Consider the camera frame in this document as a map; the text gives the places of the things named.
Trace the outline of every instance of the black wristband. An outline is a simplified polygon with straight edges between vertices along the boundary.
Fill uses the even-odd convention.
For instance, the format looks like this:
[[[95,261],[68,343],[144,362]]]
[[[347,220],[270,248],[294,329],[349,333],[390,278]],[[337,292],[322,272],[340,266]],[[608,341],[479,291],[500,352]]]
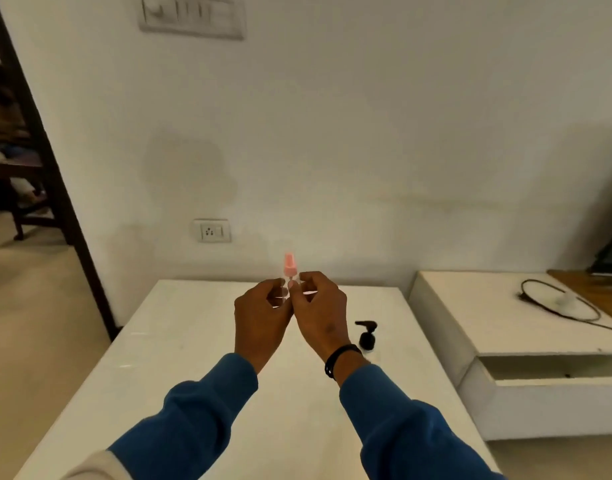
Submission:
[[[337,359],[339,358],[340,355],[342,355],[344,352],[349,351],[349,350],[354,350],[355,352],[359,352],[361,354],[359,347],[356,346],[355,344],[342,345],[336,351],[334,351],[330,355],[330,357],[328,357],[328,360],[326,360],[326,365],[324,366],[324,370],[326,371],[326,376],[334,379],[333,370],[334,370],[335,362],[337,362]]]

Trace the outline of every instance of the blue sleeve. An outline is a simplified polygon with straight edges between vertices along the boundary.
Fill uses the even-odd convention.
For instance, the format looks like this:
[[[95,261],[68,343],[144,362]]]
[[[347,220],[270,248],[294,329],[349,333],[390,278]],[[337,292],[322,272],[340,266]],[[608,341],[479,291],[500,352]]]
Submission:
[[[371,480],[503,478],[455,436],[437,408],[409,399],[376,365],[353,372],[339,398]]]
[[[133,480],[197,480],[230,440],[230,426],[257,391],[253,366],[227,354],[198,382],[173,387],[164,406],[109,450]]]

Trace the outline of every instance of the dark wooden door frame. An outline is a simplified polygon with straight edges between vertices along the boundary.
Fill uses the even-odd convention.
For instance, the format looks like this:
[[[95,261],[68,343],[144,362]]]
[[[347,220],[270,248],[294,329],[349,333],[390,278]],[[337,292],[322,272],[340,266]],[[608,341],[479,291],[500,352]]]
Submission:
[[[19,106],[26,120],[28,130],[33,138],[33,141],[37,145],[38,153],[42,160],[42,166],[46,171],[46,190],[49,195],[52,195],[52,203],[56,207],[54,212],[59,214],[64,223],[63,232],[68,236],[69,242],[73,243],[79,261],[84,274],[93,292],[93,297],[99,308],[99,312],[102,315],[104,326],[108,332],[108,336],[111,340],[114,340],[119,331],[121,330],[116,324],[113,317],[113,313],[108,304],[106,293],[102,286],[102,282],[99,280],[97,270],[93,263],[93,259],[90,256],[88,245],[84,239],[84,234],[79,226],[77,215],[70,202],[70,197],[66,190],[66,186],[62,180],[62,174],[55,155],[51,147],[51,143],[48,140],[48,135],[42,124],[42,119],[35,105],[33,95],[30,92],[28,83],[24,76],[22,66],[17,58],[17,53],[13,47],[13,42],[10,39],[10,35],[4,23],[4,19],[0,12],[0,61],[6,69],[10,72],[10,77],[15,90],[15,95],[19,101]]]

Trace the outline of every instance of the open drawer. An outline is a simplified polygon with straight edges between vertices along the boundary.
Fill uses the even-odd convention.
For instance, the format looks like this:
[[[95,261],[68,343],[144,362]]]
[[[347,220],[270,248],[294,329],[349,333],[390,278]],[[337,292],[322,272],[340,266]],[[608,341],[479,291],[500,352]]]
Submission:
[[[480,356],[457,391],[485,440],[612,434],[612,355]]]

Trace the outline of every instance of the right hand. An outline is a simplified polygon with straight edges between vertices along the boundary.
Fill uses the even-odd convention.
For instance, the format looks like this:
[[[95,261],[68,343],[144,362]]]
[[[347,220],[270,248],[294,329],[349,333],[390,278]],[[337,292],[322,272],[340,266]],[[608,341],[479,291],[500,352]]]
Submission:
[[[288,283],[295,318],[308,345],[326,362],[339,347],[350,344],[346,295],[320,271],[300,273],[300,278],[302,284]]]

